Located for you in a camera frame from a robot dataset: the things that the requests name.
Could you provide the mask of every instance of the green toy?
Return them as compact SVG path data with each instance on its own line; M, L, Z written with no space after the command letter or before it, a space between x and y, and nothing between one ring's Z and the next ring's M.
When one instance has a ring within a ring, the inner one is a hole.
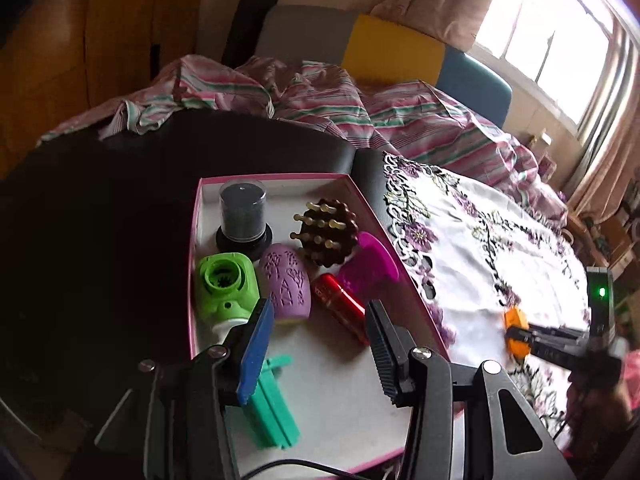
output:
M300 438L300 430L273 375L274 370L291 362L291 357L286 354L265 359L254 394L242 409L253 430L255 444L260 449L286 449L295 446Z
M219 342L232 327L246 323L260 298L251 260L241 253L205 256L194 274L196 308Z

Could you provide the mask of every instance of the red metallic bottle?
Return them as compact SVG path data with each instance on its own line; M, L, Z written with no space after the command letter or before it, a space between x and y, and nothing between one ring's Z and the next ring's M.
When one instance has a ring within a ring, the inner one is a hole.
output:
M364 328L364 307L342 288L335 276L321 274L311 282L311 292L363 345L369 345Z

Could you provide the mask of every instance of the blue cushion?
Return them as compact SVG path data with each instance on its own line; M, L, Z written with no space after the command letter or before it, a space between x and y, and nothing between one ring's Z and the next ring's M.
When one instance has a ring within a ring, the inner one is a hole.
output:
M511 87L493 70L447 45L436 88L502 127L511 104Z

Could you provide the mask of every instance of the wooden cabinet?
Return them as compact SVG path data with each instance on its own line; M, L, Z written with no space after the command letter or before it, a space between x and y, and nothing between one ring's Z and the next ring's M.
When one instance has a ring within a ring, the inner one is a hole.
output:
M633 245L631 237L617 217L612 216L598 227L600 228L602 236L607 239L609 247L611 248L611 266L615 266L617 263L624 260L627 253L631 252L631 254L633 254L631 251L631 247Z
M573 211L569 211L567 215L566 228L574 239L572 248L575 255L585 267L609 267L609 262L593 243L589 230Z
M0 51L0 178L46 131L148 86L152 62L193 52L199 8L200 0L35 0Z

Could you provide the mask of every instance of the metal screw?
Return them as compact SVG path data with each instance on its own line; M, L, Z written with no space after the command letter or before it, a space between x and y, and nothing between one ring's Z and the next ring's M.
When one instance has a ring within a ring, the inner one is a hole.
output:
M429 359L431 357L431 350L428 348L420 348L419 346L411 350L411 353L416 359Z
M138 370L142 373L148 374L149 372L153 372L156 369L156 363L151 359L142 359L138 363Z
M215 345L207 350L207 354L214 359L221 359L226 355L226 348L222 345Z
M499 374L500 370L502 370L500 363L491 360L482 363L482 368L484 368L485 372L491 375Z

